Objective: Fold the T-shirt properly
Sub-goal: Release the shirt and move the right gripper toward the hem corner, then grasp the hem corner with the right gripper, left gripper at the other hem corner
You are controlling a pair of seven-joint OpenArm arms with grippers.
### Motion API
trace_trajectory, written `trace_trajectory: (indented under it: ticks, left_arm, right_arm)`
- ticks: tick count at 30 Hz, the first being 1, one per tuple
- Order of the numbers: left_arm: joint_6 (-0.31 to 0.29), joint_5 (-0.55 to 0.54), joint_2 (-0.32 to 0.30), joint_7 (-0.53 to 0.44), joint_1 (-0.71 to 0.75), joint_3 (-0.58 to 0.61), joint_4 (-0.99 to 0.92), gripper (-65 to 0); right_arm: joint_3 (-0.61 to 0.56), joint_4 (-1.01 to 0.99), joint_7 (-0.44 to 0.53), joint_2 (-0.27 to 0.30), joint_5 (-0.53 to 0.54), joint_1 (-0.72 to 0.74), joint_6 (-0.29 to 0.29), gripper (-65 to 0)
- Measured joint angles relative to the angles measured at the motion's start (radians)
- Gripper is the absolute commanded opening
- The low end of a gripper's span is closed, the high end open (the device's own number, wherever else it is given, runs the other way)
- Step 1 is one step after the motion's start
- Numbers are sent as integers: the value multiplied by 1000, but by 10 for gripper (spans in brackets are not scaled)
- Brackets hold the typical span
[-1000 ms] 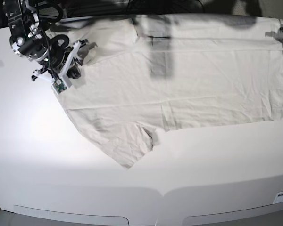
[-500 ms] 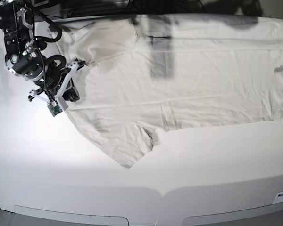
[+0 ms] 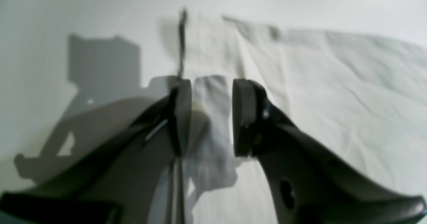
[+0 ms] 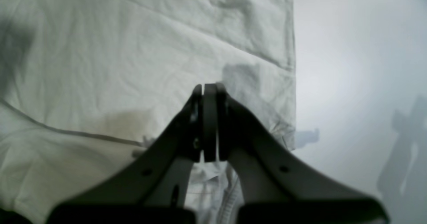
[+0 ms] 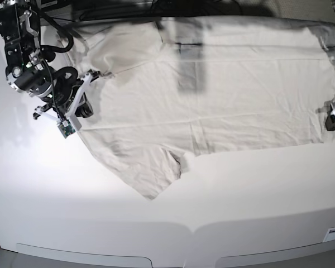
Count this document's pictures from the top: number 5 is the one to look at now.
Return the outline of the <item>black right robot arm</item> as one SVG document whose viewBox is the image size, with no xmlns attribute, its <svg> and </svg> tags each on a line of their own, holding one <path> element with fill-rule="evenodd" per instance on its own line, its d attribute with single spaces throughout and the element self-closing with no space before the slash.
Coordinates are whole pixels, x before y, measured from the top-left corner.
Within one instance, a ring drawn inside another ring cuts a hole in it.
<svg viewBox="0 0 335 268">
<path fill-rule="evenodd" d="M 64 47 L 41 43 L 41 20 L 45 20 L 67 39 Z M 72 66 L 59 70 L 49 63 L 57 53 L 69 52 L 74 39 L 69 31 L 40 9 L 36 1 L 0 1 L 0 34 L 4 40 L 8 84 L 18 92 L 38 97 L 45 105 L 33 114 L 38 119 L 52 109 L 58 119 L 65 120 L 69 112 L 88 118 L 93 109 L 85 93 L 79 93 L 83 79 Z"/>
</svg>

